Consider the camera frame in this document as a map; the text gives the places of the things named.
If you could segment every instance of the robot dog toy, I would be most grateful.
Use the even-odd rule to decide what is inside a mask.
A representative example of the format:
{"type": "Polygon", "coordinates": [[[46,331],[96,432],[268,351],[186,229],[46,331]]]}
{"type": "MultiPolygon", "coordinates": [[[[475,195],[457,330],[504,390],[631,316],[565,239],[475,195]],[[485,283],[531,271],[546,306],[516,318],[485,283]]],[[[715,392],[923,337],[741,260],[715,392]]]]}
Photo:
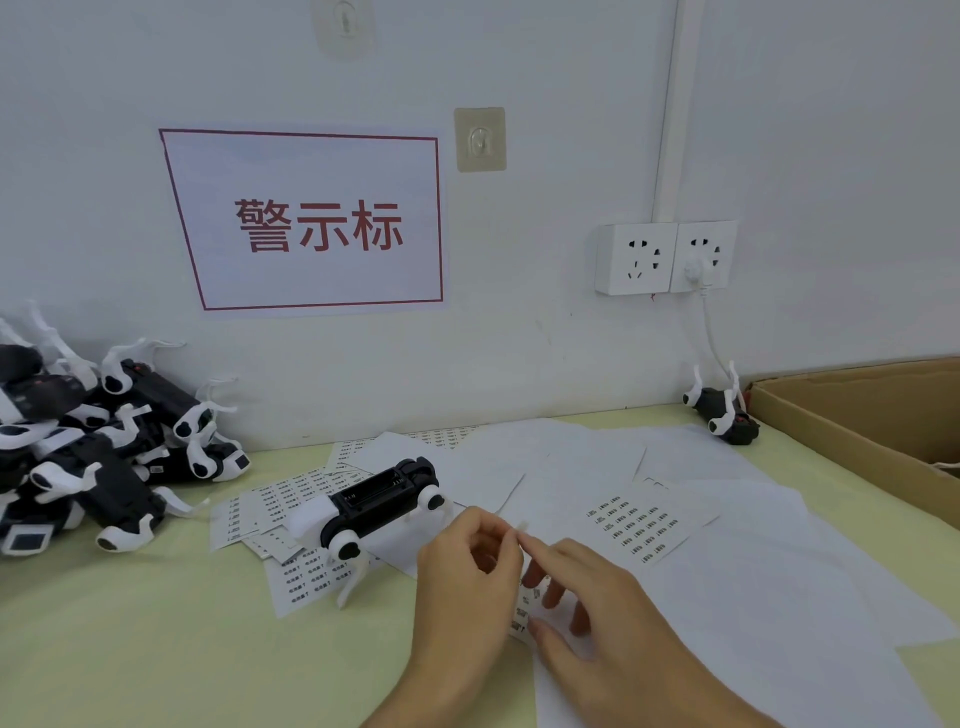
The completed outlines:
{"type": "Polygon", "coordinates": [[[35,303],[30,313],[58,356],[45,358],[0,319],[0,553],[40,553],[84,514],[102,527],[97,546],[135,550],[165,516],[194,511],[165,483],[220,482],[250,468],[240,443],[217,432],[216,413],[234,411],[210,398],[220,382],[191,396],[154,369],[157,347],[181,345],[113,347],[98,375],[35,303]]]}
{"type": "Polygon", "coordinates": [[[353,574],[337,595],[343,609],[370,569],[360,540],[399,518],[448,507],[433,464],[425,457],[403,460],[383,473],[332,496],[319,496],[292,510],[285,526],[306,548],[324,548],[327,560],[349,564],[353,574]]]}
{"type": "Polygon", "coordinates": [[[740,377],[730,363],[732,387],[719,390],[705,387],[700,379],[700,367],[693,368],[693,387],[684,394],[684,404],[693,407],[707,421],[710,434],[730,445],[750,445],[760,432],[756,420],[747,414],[740,392],[740,377]]]}

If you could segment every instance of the white wall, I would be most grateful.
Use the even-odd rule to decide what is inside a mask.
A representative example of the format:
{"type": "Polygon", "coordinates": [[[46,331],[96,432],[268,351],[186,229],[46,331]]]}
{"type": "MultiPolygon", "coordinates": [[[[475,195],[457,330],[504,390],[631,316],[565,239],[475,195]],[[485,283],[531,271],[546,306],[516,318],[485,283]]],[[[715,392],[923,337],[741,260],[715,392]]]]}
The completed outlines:
{"type": "Polygon", "coordinates": [[[679,215],[747,372],[960,351],[960,3],[710,0],[679,215]]]}
{"type": "MultiPolygon", "coordinates": [[[[0,310],[42,299],[91,357],[189,340],[161,369],[241,376],[255,447],[674,400],[696,300],[597,296],[588,238],[649,219],[675,3],[374,5],[376,54],[339,64],[306,0],[7,0],[0,310]],[[506,108],[509,166],[448,150],[447,311],[200,316],[157,126],[458,106],[506,108]]],[[[957,350],[959,36],[955,0],[708,3],[679,219],[742,221],[713,301],[742,372],[957,350]]]]}
{"type": "Polygon", "coordinates": [[[374,6],[377,53],[340,64],[306,0],[3,3],[0,310],[40,298],[91,357],[187,339],[161,370],[242,377],[224,430],[248,447],[666,399],[669,304],[595,296],[586,242],[649,217],[674,2],[374,6]],[[452,130],[484,106],[507,110],[509,166],[462,175],[447,150],[447,311],[201,317],[158,126],[452,130]]]}

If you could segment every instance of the electrical socket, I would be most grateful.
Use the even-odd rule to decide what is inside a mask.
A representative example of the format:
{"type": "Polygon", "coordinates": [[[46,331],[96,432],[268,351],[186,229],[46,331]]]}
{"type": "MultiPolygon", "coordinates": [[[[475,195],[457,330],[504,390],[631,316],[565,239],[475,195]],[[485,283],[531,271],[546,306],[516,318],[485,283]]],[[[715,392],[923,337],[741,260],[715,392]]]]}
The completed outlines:
{"type": "Polygon", "coordinates": [[[594,287],[608,296],[670,290],[677,226],[605,225],[597,236],[594,287]]]}
{"type": "Polygon", "coordinates": [[[687,270],[705,271],[710,288],[726,288],[730,280],[737,227],[735,220],[680,223],[670,293],[696,291],[701,288],[698,281],[687,277],[687,270]]]}

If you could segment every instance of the pile of robot toys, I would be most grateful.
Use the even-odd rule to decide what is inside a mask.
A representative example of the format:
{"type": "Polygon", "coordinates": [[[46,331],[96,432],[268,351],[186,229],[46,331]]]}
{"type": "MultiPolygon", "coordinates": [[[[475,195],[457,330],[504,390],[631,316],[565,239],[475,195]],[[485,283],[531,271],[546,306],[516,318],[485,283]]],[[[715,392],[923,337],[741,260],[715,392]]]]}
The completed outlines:
{"type": "Polygon", "coordinates": [[[217,432],[216,413],[235,410],[210,399],[223,380],[191,396],[155,371],[154,350],[181,344],[140,339],[96,367],[35,303],[30,316],[40,346],[0,319],[0,553],[40,553],[84,514],[102,528],[97,546],[136,550],[165,516],[196,510],[165,484],[250,468],[240,443],[217,432]]]}

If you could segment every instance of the paper sheet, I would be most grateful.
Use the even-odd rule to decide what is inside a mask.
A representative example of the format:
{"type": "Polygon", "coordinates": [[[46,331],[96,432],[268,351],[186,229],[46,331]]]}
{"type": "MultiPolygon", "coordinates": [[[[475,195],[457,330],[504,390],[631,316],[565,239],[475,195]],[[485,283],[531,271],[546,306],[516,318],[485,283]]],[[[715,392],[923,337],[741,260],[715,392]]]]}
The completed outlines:
{"type": "Polygon", "coordinates": [[[268,558],[276,559],[281,565],[303,551],[303,546],[298,544],[297,540],[290,535],[290,531],[283,526],[273,528],[266,533],[247,536],[243,539],[243,543],[258,556],[265,551],[268,558]]]}
{"type": "Polygon", "coordinates": [[[240,497],[217,503],[210,509],[210,550],[236,544],[248,533],[240,525],[240,497]]]}
{"type": "Polygon", "coordinates": [[[810,516],[822,546],[836,557],[860,592],[887,643],[894,647],[960,638],[950,618],[910,590],[870,554],[826,521],[810,516]]]}
{"type": "Polygon", "coordinates": [[[255,553],[260,557],[260,560],[270,558],[270,551],[264,548],[258,541],[255,540],[257,534],[252,534],[251,536],[245,536],[240,540],[240,543],[246,546],[249,550],[255,553]]]}
{"type": "Polygon", "coordinates": [[[571,538],[634,574],[656,564],[693,533],[717,517],[707,507],[684,508],[668,492],[635,484],[605,498],[585,514],[591,532],[571,538]]]}
{"type": "Polygon", "coordinates": [[[638,578],[713,674],[786,728],[939,724],[849,577],[809,546],[796,494],[677,485],[726,506],[638,578]]]}
{"type": "Polygon", "coordinates": [[[568,438],[585,430],[582,425],[546,419],[484,425],[464,438],[457,446],[457,454],[476,462],[490,460],[528,472],[552,450],[562,449],[568,438]]]}
{"type": "Polygon", "coordinates": [[[369,473],[355,468],[337,473],[310,471],[248,491],[244,494],[246,499],[242,507],[244,511],[254,513],[257,530],[266,532],[283,525],[287,513],[309,499],[342,491],[368,477],[369,473]]]}
{"type": "Polygon", "coordinates": [[[497,466],[491,458],[469,458],[406,435],[384,432],[348,457],[348,463],[380,473],[407,458],[425,457],[437,473],[442,492],[463,506],[478,505],[495,512],[523,477],[517,467],[497,466]]]}
{"type": "Polygon", "coordinates": [[[700,425],[638,427],[632,431],[647,446],[638,479],[665,477],[671,481],[738,479],[773,482],[770,477],[700,425]]]}
{"type": "Polygon", "coordinates": [[[364,536],[360,542],[370,553],[380,557],[394,569],[417,578],[417,552],[463,513],[464,509],[451,504],[449,515],[443,510],[416,513],[410,519],[397,519],[383,528],[364,536]]]}
{"type": "MultiPolygon", "coordinates": [[[[416,438],[429,445],[436,445],[438,448],[454,449],[460,445],[464,438],[478,428],[479,425],[429,429],[422,432],[411,432],[408,437],[416,438]]],[[[347,440],[342,443],[334,443],[330,456],[326,460],[325,470],[330,472],[349,470],[351,466],[347,464],[347,459],[372,441],[373,437],[369,437],[366,440],[347,440]]]]}
{"type": "Polygon", "coordinates": [[[274,559],[263,562],[278,619],[317,601],[349,578],[347,564],[328,564],[327,556],[326,549],[315,548],[286,564],[274,559]]]}
{"type": "Polygon", "coordinates": [[[615,432],[577,425],[558,430],[559,444],[524,476],[500,516],[513,524],[526,521],[530,533],[547,543],[582,536],[589,523],[577,521],[576,533],[570,533],[571,517],[583,517],[603,502],[598,494],[613,496],[628,486],[644,457],[636,434],[615,432]]]}
{"type": "Polygon", "coordinates": [[[829,554],[859,591],[884,641],[893,647],[960,637],[956,625],[829,523],[808,515],[799,493],[775,483],[692,480],[668,483],[671,495],[691,493],[724,514],[724,525],[760,539],[829,554]],[[789,509],[792,517],[781,516],[789,509]]]}

